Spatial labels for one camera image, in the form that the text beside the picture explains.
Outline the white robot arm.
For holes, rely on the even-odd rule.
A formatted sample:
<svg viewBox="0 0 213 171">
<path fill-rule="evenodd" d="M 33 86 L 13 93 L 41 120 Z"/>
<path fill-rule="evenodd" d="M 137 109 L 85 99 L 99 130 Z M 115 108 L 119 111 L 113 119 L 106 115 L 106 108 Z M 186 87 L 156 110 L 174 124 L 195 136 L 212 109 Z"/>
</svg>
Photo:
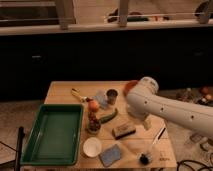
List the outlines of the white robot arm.
<svg viewBox="0 0 213 171">
<path fill-rule="evenodd" d="M 127 82 L 123 92 L 131 114 L 140 120 L 152 114 L 213 140 L 213 107 L 161 97 L 158 89 L 151 77 Z"/>
</svg>

